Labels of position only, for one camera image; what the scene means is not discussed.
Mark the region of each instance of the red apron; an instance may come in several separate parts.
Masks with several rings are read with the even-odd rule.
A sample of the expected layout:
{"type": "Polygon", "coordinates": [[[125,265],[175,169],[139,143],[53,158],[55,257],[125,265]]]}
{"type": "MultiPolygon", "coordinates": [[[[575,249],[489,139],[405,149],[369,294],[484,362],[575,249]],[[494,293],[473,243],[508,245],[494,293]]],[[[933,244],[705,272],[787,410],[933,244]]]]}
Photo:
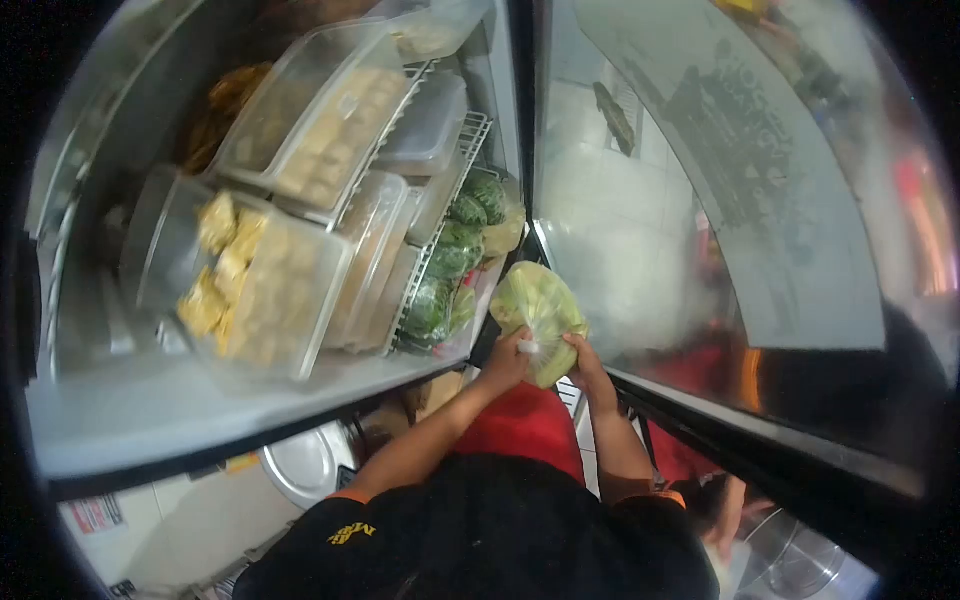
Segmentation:
{"type": "Polygon", "coordinates": [[[484,409],[453,451],[532,458],[585,485],[577,432],[566,406],[552,391],[526,382],[484,409]]]}

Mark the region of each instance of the refrigerator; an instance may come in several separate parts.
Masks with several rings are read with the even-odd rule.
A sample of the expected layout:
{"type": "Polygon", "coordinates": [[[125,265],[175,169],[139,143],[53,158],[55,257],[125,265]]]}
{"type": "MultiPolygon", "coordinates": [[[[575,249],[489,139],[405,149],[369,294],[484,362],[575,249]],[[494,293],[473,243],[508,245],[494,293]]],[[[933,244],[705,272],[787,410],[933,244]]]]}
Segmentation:
{"type": "Polygon", "coordinates": [[[952,490],[960,282],[955,141],[889,15],[491,0],[431,68],[467,81],[489,123],[475,164],[516,183],[527,224],[476,281],[462,335],[237,385],[125,305],[98,260],[118,243],[105,207],[170,154],[211,77],[375,4],[131,1],[79,21],[4,261],[11,414],[38,497],[208,468],[480,367],[493,288],[533,260],[570,287],[625,407],[895,576],[952,490]]]}

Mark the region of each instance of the refrigerator shelf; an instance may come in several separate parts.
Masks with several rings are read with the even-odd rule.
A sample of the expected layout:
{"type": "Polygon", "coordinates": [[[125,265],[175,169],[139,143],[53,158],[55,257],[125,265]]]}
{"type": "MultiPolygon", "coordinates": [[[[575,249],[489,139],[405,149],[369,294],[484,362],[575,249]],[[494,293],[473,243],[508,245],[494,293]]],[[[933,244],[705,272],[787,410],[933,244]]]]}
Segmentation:
{"type": "Polygon", "coordinates": [[[327,231],[333,231],[338,225],[340,225],[340,221],[343,219],[344,212],[346,212],[346,208],[350,204],[350,200],[358,191],[360,191],[360,186],[363,183],[363,180],[367,177],[367,174],[370,172],[371,166],[379,156],[380,149],[387,144],[390,134],[396,129],[397,121],[400,120],[400,117],[403,116],[403,113],[406,111],[406,109],[408,109],[408,107],[410,107],[410,105],[413,103],[414,96],[416,96],[420,91],[420,86],[424,81],[426,81],[427,76],[436,68],[437,62],[435,60],[410,64],[403,68],[407,79],[411,81],[410,89],[408,89],[406,95],[403,96],[400,106],[396,109],[394,115],[390,117],[390,120],[387,121],[387,125],[376,138],[376,141],[373,142],[373,144],[370,146],[370,149],[367,150],[367,152],[364,154],[364,157],[360,160],[360,166],[357,167],[353,177],[350,178],[347,185],[344,187],[343,193],[346,194],[346,198],[343,202],[338,203],[339,208],[337,208],[333,215],[325,216],[314,213],[308,206],[302,203],[286,202],[279,196],[275,197],[276,201],[279,201],[278,204],[280,204],[287,212],[295,214],[308,221],[326,225],[327,231]]]}
{"type": "Polygon", "coordinates": [[[462,152],[466,158],[464,171],[460,174],[457,184],[453,186],[453,191],[450,194],[450,197],[446,199],[444,219],[442,219],[437,225],[437,230],[434,231],[433,237],[430,238],[430,243],[427,244],[426,247],[424,247],[420,252],[420,262],[417,264],[417,268],[414,270],[413,276],[410,277],[410,283],[408,284],[406,294],[403,297],[403,303],[400,305],[401,308],[396,314],[393,333],[390,336],[390,341],[384,350],[384,354],[388,354],[396,349],[398,342],[397,334],[400,331],[400,324],[403,322],[403,318],[406,316],[407,312],[409,312],[410,307],[413,304],[413,299],[420,289],[420,284],[423,282],[423,276],[426,275],[427,263],[430,262],[430,257],[433,256],[433,250],[437,247],[437,241],[440,239],[440,234],[444,231],[446,213],[449,212],[450,205],[453,204],[453,199],[457,197],[457,194],[460,193],[460,189],[464,186],[464,181],[467,180],[467,173],[469,173],[470,169],[473,168],[473,163],[480,155],[480,148],[483,147],[483,143],[486,141],[487,134],[490,133],[492,125],[493,120],[486,114],[473,111],[467,113],[467,118],[464,120],[464,127],[460,131],[460,140],[458,141],[460,152],[462,152]]]}

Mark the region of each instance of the refrigerator door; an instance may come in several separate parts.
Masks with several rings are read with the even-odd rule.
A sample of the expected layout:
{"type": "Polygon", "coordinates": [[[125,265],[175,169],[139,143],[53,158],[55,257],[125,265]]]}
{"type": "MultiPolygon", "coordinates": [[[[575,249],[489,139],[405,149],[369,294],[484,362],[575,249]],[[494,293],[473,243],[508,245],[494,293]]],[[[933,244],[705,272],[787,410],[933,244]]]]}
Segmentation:
{"type": "Polygon", "coordinates": [[[887,508],[923,498],[957,374],[956,221],[865,19],[562,0],[535,21],[534,231],[618,387],[682,437],[749,438],[741,467],[783,497],[809,480],[777,452],[887,508]]]}

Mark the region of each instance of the metal bowl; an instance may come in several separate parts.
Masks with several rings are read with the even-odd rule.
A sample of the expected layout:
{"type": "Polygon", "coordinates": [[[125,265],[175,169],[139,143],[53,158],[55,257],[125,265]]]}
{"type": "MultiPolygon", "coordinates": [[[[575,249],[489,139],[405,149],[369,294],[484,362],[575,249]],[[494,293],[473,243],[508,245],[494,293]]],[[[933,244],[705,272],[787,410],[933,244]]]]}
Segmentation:
{"type": "Polygon", "coordinates": [[[805,600],[826,588],[847,558],[835,543],[781,509],[744,521],[741,534],[752,552],[741,590],[762,578],[780,598],[805,600]]]}

